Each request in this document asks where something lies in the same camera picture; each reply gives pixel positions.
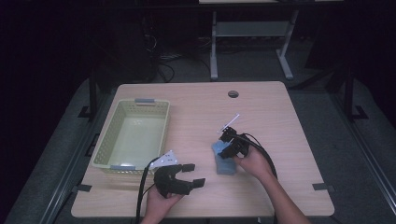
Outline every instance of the light green basket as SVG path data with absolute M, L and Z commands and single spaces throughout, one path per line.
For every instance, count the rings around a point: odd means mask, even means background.
M 170 103 L 165 100 L 120 100 L 98 142 L 92 165 L 105 172 L 141 174 L 163 154 Z

